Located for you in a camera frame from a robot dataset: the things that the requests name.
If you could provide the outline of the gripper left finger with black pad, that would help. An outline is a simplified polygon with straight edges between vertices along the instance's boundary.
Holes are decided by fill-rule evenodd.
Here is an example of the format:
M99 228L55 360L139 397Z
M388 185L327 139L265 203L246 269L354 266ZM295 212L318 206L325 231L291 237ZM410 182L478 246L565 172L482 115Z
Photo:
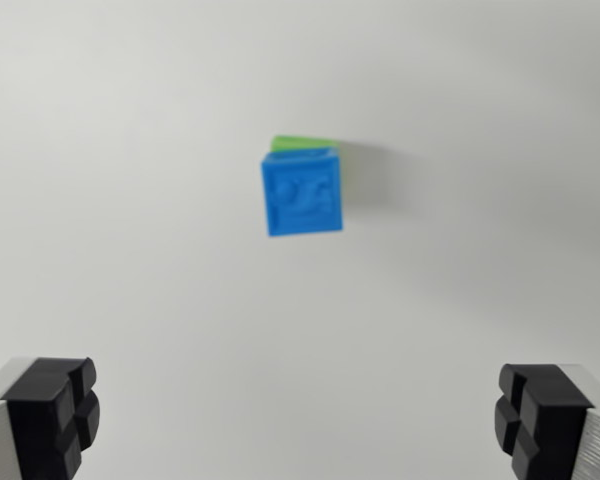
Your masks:
M0 480L75 477L99 428L96 379L89 357L16 357L0 369Z

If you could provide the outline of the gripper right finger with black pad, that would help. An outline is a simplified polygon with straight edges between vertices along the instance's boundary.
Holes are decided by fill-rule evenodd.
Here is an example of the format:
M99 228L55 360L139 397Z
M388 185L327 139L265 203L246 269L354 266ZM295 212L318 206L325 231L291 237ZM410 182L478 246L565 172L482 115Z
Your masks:
M505 364L494 410L518 479L600 479L600 382L576 364Z

